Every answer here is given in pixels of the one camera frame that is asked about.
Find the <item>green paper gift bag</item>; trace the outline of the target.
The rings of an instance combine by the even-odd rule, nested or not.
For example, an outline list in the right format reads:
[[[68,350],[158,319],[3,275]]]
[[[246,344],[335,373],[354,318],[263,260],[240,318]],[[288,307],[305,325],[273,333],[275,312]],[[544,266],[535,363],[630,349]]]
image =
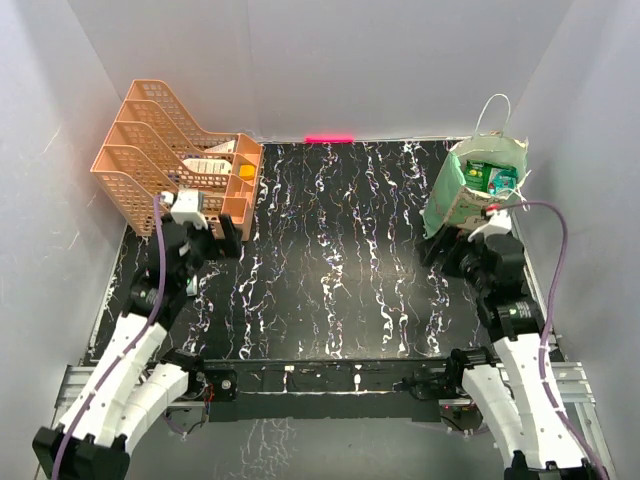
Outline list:
[[[441,227],[473,231],[485,221],[481,210],[489,205],[503,205],[521,197],[521,188],[529,175],[529,142],[508,136],[503,129],[482,133],[476,126],[472,135],[452,146],[432,187],[422,211],[424,237],[432,238]],[[492,196],[469,189],[464,179],[469,160],[493,167],[515,168],[518,183],[514,190]]]

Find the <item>green Fox's candy bag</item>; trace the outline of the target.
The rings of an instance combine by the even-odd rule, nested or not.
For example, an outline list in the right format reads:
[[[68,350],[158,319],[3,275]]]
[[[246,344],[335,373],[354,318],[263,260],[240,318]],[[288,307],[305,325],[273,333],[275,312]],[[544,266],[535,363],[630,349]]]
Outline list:
[[[464,179],[469,189],[487,193],[493,166],[486,162],[469,160],[464,169]]]

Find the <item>teal Fox's candy bag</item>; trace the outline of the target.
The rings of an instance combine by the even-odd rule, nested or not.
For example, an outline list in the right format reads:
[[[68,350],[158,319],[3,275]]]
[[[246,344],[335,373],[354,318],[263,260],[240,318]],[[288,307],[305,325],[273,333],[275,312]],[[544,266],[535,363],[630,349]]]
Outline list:
[[[487,178],[487,192],[498,196],[515,189],[518,183],[518,171],[515,168],[491,167]]]

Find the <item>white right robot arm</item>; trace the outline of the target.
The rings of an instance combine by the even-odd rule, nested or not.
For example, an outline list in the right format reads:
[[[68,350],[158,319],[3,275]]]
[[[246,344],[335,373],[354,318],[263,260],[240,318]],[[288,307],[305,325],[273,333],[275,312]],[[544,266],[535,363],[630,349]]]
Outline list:
[[[542,313],[529,293],[523,244],[509,233],[465,234],[444,227],[427,263],[442,259],[445,275],[467,281],[491,344],[452,350],[429,385],[442,395],[470,397],[505,463],[507,479],[605,479],[606,468],[570,424],[549,373]]]

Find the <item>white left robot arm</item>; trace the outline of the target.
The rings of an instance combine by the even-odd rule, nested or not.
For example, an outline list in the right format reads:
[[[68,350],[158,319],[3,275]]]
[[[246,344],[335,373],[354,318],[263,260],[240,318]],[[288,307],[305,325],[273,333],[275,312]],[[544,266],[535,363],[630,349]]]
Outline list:
[[[223,236],[206,227],[157,218],[147,259],[98,365],[54,427],[42,427],[32,448],[49,479],[123,479],[140,440],[179,397],[194,399],[207,376],[195,354],[174,349],[140,378],[188,300],[187,288],[209,261],[237,259],[241,233],[228,214]]]

